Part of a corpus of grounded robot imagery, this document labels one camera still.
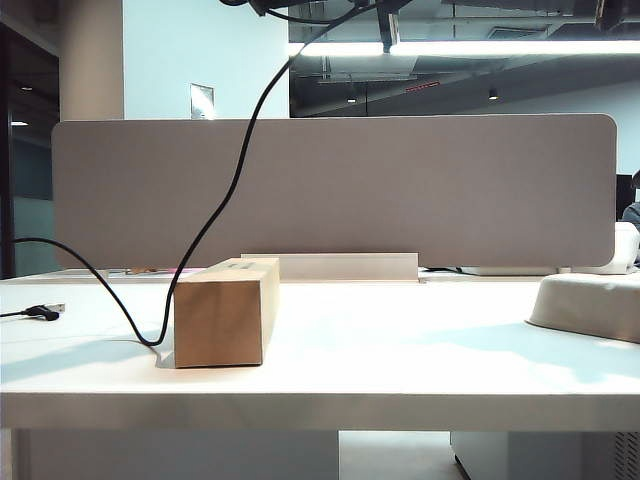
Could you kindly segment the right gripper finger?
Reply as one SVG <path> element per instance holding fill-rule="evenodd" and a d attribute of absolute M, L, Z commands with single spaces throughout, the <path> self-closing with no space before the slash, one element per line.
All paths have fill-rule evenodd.
<path fill-rule="evenodd" d="M 595 10 L 595 27 L 598 30 L 611 30 L 620 22 L 619 0 L 598 0 Z"/>

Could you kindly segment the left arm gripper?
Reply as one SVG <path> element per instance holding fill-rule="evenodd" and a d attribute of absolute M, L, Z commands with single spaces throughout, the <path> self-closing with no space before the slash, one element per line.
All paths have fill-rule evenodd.
<path fill-rule="evenodd" d="M 357 7 L 373 6 L 379 10 L 379 32 L 383 52 L 389 54 L 391 48 L 398 43 L 398 15 L 397 12 L 411 0 L 358 0 Z"/>

